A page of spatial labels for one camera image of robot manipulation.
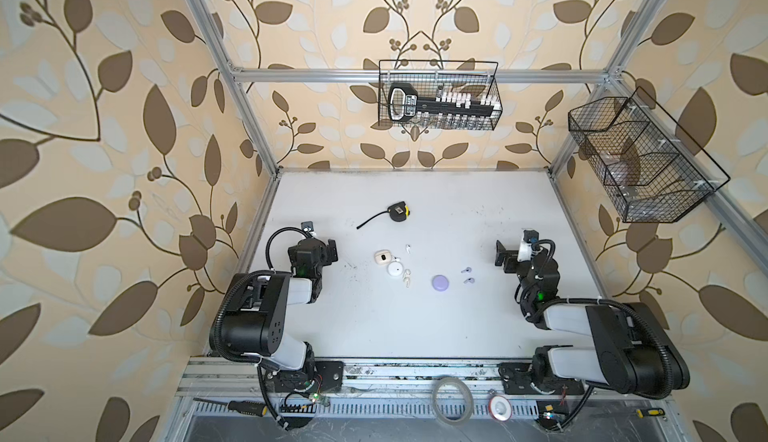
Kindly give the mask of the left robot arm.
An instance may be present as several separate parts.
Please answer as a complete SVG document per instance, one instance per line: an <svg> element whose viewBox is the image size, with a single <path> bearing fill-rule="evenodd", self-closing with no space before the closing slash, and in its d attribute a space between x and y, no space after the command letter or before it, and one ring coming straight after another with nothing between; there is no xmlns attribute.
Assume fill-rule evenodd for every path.
<svg viewBox="0 0 768 442"><path fill-rule="evenodd" d="M287 254L290 269L279 271L271 259L277 236L295 232L301 239ZM220 357L253 363L291 390L319 382L311 344L287 333L287 308L312 304L322 291L323 269L338 261L336 242L314 234L311 221L282 227L265 244L267 268L233 276L209 333L209 346Z"/></svg>

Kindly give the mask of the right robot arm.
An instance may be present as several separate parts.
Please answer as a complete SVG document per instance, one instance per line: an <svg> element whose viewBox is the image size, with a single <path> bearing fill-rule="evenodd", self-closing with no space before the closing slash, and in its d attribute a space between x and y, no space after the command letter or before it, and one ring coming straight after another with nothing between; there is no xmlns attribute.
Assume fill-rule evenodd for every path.
<svg viewBox="0 0 768 442"><path fill-rule="evenodd" d="M687 388L688 365L647 304L559 295L555 248L527 230L516 249L498 243L494 263L517 277L514 300L526 322L583 336L587 343L544 345L527 363L500 364L505 392L581 395L598 388L659 400Z"/></svg>

